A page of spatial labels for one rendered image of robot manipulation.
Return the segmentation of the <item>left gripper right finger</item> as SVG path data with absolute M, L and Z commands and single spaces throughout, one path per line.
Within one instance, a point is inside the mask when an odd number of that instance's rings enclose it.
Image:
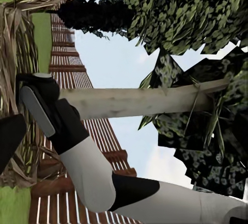
M 248 155 L 248 116 L 236 114 L 231 131 Z

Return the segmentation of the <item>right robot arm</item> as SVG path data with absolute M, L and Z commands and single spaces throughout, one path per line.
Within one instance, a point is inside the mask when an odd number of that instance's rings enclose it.
M 248 224 L 248 203 L 226 195 L 196 192 L 172 183 L 118 175 L 104 157 L 77 109 L 58 99 L 51 74 L 15 76 L 20 96 L 63 162 L 83 205 L 145 224 Z

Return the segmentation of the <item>wicker basket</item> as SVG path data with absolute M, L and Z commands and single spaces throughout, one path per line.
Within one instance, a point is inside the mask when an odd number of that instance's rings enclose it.
M 38 47 L 35 43 L 35 25 L 32 13 L 44 13 L 60 6 L 61 0 L 13 0 L 0 3 L 0 119 L 23 114 L 27 133 L 0 176 L 0 188 L 18 186 L 20 190 L 31 188 L 37 181 L 53 182 L 68 173 L 59 155 L 41 144 L 39 125 L 20 96 L 16 105 L 16 74 L 40 73 Z M 59 164 L 39 170 L 42 152 Z

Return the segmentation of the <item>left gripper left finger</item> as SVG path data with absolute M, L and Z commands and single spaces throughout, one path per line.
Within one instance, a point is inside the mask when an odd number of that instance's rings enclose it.
M 0 176 L 27 133 L 23 114 L 0 119 Z

